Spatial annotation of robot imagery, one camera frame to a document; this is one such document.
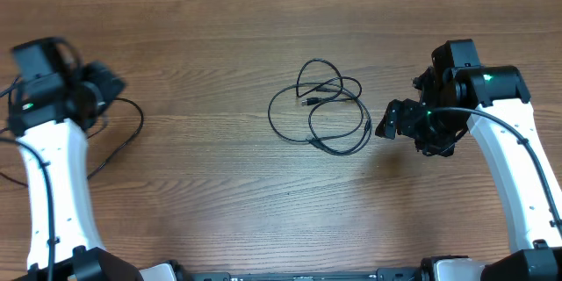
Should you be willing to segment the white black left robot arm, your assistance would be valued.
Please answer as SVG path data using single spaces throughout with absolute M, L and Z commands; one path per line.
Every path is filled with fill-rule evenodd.
M 181 280 L 173 262 L 139 269 L 105 249 L 94 219 L 88 131 L 126 87 L 65 39 L 15 46 L 19 76 L 4 91 L 7 129 L 26 173 L 32 237 L 24 280 Z

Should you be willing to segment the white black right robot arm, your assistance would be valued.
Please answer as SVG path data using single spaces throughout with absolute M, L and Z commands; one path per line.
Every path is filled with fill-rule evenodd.
M 561 188 L 537 133 L 530 91 L 515 66 L 483 65 L 472 40 L 448 40 L 413 80 L 417 101 L 391 101 L 378 137 L 414 140 L 426 156 L 453 155 L 465 134 L 478 143 L 506 217 L 510 253 L 495 263 L 433 256 L 394 280 L 559 280 Z

